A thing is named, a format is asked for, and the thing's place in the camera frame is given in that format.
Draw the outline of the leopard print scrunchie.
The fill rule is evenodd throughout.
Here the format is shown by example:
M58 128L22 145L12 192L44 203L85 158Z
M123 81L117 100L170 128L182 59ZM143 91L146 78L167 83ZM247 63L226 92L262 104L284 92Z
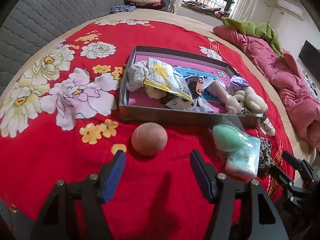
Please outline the leopard print scrunchie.
M271 157L272 145L266 138L260 137L260 155L258 165L258 177L264 178L268 175L270 168L274 165Z

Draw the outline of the green sponge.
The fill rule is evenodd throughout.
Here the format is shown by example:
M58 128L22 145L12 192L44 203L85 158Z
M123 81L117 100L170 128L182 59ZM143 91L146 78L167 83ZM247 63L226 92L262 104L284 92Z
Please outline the green sponge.
M247 133L236 115L223 116L219 123L212 127L213 140L217 155L227 158L244 148L249 142Z

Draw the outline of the peach makeup sponge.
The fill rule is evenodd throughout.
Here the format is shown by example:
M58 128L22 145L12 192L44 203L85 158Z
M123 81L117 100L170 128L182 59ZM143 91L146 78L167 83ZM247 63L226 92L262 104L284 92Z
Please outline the peach makeup sponge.
M131 136L131 144L141 155L153 156L161 152L168 141L164 127L154 122L139 125Z

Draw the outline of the white plush bear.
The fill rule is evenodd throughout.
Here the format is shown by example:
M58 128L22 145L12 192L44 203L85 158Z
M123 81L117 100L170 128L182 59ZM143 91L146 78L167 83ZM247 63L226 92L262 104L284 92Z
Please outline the white plush bear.
M236 96L243 106L253 115L263 115L268 110L268 105L259 96L248 82L240 76L232 76L229 91Z

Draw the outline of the cartoon printed snack packet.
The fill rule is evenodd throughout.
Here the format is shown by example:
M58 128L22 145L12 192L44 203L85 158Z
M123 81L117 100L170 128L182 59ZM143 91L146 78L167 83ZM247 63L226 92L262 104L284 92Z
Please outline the cartoon printed snack packet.
M215 79L205 76L189 76L184 80L187 85L187 92L191 96L191 101L168 93L160 99L160 103L174 110L213 113L212 108L204 102L203 96L206 87Z

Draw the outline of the white floral scrunchie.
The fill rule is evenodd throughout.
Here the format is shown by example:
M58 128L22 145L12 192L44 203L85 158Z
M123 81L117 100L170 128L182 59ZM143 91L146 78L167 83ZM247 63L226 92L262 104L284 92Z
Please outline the white floral scrunchie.
M127 70L127 90L129 92L135 92L138 89L144 87L149 98L152 99L161 99L167 95L165 91L162 91L157 88L153 88L149 85L144 85L144 79L150 75L148 68L148 61L142 60L134 63Z

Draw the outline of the yellow white wipes packet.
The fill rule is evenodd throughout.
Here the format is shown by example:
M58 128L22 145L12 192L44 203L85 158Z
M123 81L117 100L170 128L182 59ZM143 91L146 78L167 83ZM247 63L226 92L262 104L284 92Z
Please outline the yellow white wipes packet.
M172 65L153 57L148 57L148 65L150 75L144 79L144 85L191 101L184 77Z

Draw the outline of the pink plush bunny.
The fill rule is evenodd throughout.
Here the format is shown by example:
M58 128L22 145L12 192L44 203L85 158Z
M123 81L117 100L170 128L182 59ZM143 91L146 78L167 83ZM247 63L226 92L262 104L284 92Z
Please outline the pink plush bunny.
M212 81L206 91L225 105L228 114L239 113L244 107L245 97L241 94L229 94L218 80Z

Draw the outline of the pink quilted comforter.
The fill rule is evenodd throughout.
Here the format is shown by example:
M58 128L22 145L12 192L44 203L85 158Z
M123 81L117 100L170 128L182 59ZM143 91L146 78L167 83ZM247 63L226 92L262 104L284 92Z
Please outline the pink quilted comforter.
M213 32L239 48L274 87L300 139L319 149L319 101L308 90L303 75L288 51L279 57L261 38L250 37L223 25Z

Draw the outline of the red floral blanket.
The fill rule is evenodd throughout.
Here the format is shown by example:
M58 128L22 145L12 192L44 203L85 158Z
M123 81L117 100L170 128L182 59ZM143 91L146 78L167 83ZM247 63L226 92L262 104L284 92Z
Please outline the red floral blanket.
M91 23L38 57L23 71L1 106L1 200L36 219L54 184L81 181L126 153L124 173L114 197L103 206L116 239L201 239L213 211L201 194L189 164L198 150L217 169L213 137L197 122L166 124L168 142L147 158L131 145L137 123L124 123L119 88L135 46L221 57L248 80L268 104L275 131L249 129L281 152L292 149L280 114L241 56L207 35L157 21Z

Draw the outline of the green blanket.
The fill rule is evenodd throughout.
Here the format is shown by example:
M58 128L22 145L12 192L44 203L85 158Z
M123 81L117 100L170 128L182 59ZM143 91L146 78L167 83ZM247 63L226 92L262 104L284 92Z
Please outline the green blanket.
M255 25L253 22L236 21L232 18L223 18L222 22L226 28L235 29L242 35L263 39L279 57L284 57L278 34L268 23Z

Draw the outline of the blue patterned cloth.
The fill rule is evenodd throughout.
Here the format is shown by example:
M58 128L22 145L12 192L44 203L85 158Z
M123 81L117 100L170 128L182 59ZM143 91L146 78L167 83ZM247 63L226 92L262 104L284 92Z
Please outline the blue patterned cloth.
M115 5L111 8L110 14L117 14L121 12L132 12L135 11L134 5Z

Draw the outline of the clothes on window sill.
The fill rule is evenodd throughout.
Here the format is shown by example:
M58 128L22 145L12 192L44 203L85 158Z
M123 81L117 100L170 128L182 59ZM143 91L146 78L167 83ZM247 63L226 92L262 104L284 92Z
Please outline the clothes on window sill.
M183 5L188 7L193 11L197 11L206 15L210 15L214 18L228 18L230 16L230 12L223 11L220 7L209 7L203 3L195 2L195 1L184 1Z

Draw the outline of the white curtain right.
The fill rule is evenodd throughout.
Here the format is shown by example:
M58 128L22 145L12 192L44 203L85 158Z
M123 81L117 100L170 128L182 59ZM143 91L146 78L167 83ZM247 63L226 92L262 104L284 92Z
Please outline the white curtain right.
M250 21L259 0L236 0L229 18L236 21Z

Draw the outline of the grey quilted headboard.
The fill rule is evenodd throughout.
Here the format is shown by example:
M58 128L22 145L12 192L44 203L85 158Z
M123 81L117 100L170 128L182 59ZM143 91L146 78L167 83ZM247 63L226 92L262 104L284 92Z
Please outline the grey quilted headboard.
M46 44L124 0L1 0L1 90Z

